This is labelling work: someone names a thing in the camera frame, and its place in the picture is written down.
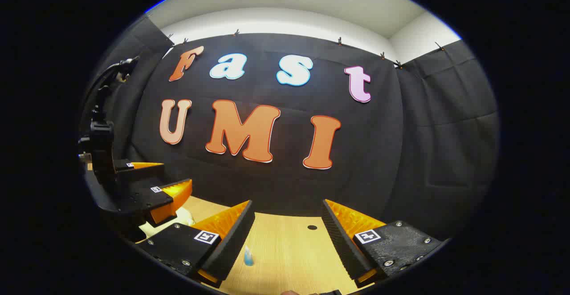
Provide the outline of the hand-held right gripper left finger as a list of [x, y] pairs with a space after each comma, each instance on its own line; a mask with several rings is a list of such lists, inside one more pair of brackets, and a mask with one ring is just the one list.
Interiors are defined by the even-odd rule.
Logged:
[[252, 204], [241, 202], [193, 226], [173, 223], [136, 246], [184, 277], [218, 288], [254, 224]]

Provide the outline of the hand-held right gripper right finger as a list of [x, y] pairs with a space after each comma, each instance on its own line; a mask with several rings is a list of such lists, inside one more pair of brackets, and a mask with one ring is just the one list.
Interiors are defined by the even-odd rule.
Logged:
[[328, 199], [322, 201], [321, 217], [342, 265], [359, 288], [400, 275], [446, 244], [405, 221], [381, 222]]

